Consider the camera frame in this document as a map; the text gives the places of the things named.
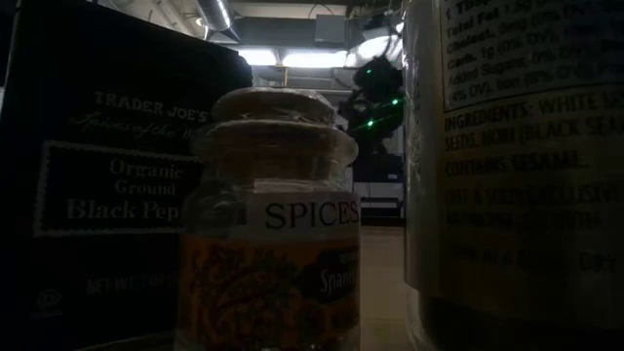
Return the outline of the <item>small cork-top spice jar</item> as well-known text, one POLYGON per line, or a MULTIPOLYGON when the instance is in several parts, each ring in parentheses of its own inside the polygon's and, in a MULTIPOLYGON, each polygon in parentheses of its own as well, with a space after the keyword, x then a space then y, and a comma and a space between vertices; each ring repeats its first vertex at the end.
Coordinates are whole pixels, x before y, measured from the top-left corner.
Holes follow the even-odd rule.
POLYGON ((355 140, 311 91, 221 97, 192 141, 174 351, 357 351, 355 140))

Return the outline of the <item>tall tan-lid seasoning jar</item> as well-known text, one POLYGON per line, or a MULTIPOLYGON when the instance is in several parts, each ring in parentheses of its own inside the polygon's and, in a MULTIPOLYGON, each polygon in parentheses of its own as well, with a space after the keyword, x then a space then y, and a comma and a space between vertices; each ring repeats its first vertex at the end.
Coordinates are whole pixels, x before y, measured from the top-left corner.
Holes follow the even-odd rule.
POLYGON ((624 351, 624 0, 404 0, 415 351, 624 351))

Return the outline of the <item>black pepper tin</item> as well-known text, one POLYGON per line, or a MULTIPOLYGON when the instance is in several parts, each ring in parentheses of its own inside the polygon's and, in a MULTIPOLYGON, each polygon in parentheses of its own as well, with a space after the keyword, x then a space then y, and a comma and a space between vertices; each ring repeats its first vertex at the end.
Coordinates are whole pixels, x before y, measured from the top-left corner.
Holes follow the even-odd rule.
POLYGON ((0 108, 0 351, 173 351, 190 140, 233 50, 87 0, 18 0, 0 108))

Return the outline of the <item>black equipment cart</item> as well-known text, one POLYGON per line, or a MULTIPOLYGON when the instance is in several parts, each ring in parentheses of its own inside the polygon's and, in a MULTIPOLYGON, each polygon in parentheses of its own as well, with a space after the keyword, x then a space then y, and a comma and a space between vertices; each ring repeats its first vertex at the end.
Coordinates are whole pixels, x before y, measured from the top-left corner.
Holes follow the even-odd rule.
POLYGON ((353 164, 352 190, 360 197, 362 224, 405 225, 405 171, 402 153, 372 154, 353 164))

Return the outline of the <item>ceiling light panel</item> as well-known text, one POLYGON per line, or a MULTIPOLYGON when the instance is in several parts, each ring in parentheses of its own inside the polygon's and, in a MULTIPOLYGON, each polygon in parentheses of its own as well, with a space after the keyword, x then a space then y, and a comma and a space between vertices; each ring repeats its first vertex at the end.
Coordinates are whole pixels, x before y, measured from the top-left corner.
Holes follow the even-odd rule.
POLYGON ((274 66, 279 63, 278 57, 272 49, 238 49, 237 52, 249 65, 274 66))
POLYGON ((287 54, 282 59, 282 65, 297 68, 335 68, 343 67, 346 59, 346 51, 335 53, 295 52, 287 54))

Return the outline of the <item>grey ceiling box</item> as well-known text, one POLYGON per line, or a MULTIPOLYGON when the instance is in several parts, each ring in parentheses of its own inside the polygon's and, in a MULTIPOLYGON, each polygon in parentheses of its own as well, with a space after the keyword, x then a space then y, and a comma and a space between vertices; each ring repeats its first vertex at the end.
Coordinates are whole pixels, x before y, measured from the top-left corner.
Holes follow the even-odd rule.
POLYGON ((314 43, 318 47, 340 47, 345 44, 345 18, 336 15, 317 15, 314 43))

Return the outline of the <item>narrow silver spiral duct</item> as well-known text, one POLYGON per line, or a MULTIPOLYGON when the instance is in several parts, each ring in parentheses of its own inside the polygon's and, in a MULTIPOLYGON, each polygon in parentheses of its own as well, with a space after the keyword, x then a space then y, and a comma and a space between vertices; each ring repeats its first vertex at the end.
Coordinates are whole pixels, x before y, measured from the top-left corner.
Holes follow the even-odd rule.
POLYGON ((206 38, 209 38, 210 34, 221 33, 236 43, 240 42, 229 0, 195 0, 195 2, 207 31, 206 38))

